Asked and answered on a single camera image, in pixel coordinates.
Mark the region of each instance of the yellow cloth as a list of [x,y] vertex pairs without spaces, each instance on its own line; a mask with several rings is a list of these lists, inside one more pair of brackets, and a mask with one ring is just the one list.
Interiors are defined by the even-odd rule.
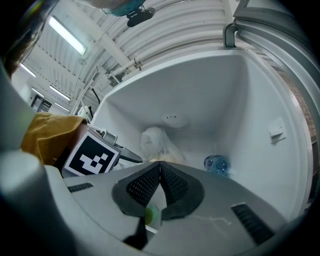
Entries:
[[35,115],[21,143],[22,151],[29,152],[44,165],[53,165],[60,157],[84,118],[39,112]]

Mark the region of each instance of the metal pipe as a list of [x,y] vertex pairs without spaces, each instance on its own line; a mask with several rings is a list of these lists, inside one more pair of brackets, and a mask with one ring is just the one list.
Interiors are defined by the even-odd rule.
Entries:
[[179,45],[183,45],[185,43],[190,43],[190,42],[194,42],[194,41],[198,41],[198,40],[215,39],[215,38],[221,38],[221,37],[222,37],[222,31],[219,30],[219,31],[198,32],[198,33],[187,34],[187,35],[183,35],[183,36],[180,36],[177,38],[173,38],[173,39],[168,40],[166,42],[163,42],[159,45],[156,45],[155,47],[152,47],[149,50],[146,50],[145,52],[143,52],[142,54],[140,54],[139,56],[135,57],[133,60],[128,62],[123,67],[116,69],[113,72],[113,75],[117,76],[117,75],[121,74],[122,72],[124,72],[125,70],[127,70],[128,68],[136,65],[140,61],[142,61],[148,57],[151,57],[159,52],[162,52],[166,49],[170,49],[172,47],[176,47]]
[[180,50],[175,50],[172,52],[169,52],[165,55],[162,55],[158,58],[155,58],[151,61],[148,61],[148,63],[143,64],[139,67],[139,69],[136,69],[135,71],[125,75],[122,78],[122,81],[126,81],[132,77],[134,77],[135,75],[137,75],[140,71],[144,71],[147,70],[149,68],[152,68],[158,64],[164,63],[166,61],[175,59],[175,58],[179,58],[182,56],[186,56],[186,55],[190,55],[190,54],[195,54],[198,52],[206,52],[206,51],[212,51],[215,50],[214,48],[222,48],[224,45],[222,42],[212,42],[212,43],[206,43],[206,44],[200,44],[200,45],[194,45],[194,46],[190,46],[187,48],[183,48]]

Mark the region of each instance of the metal bracket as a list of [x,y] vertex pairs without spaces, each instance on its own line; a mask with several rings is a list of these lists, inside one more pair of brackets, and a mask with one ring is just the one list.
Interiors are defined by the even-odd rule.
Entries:
[[231,47],[234,48],[236,47],[235,45],[235,32],[238,31],[238,27],[235,26],[233,23],[230,23],[226,25],[223,28],[223,46],[224,47]]

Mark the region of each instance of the plastic bag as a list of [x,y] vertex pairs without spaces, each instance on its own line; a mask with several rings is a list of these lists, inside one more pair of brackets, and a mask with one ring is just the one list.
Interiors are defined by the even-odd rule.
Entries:
[[183,165],[186,161],[166,131],[159,127],[148,128],[142,133],[140,147],[150,162],[166,161]]

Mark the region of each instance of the ceiling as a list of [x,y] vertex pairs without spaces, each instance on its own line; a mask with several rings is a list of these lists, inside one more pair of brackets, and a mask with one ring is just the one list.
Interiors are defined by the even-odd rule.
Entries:
[[[56,16],[87,50],[81,56],[46,24],[23,62],[36,75],[27,83],[49,101],[71,110],[91,82],[97,66],[114,71],[141,53],[170,42],[129,68],[128,78],[161,62],[222,45],[222,30],[228,20],[224,5],[224,0],[146,0],[144,6],[156,10],[154,17],[129,28],[125,16],[105,14],[76,0],[61,0],[50,15]],[[102,99],[113,88],[106,76],[97,80],[91,86]],[[50,85],[71,101],[50,89]],[[93,111],[99,105],[91,90],[85,93],[83,101]]]

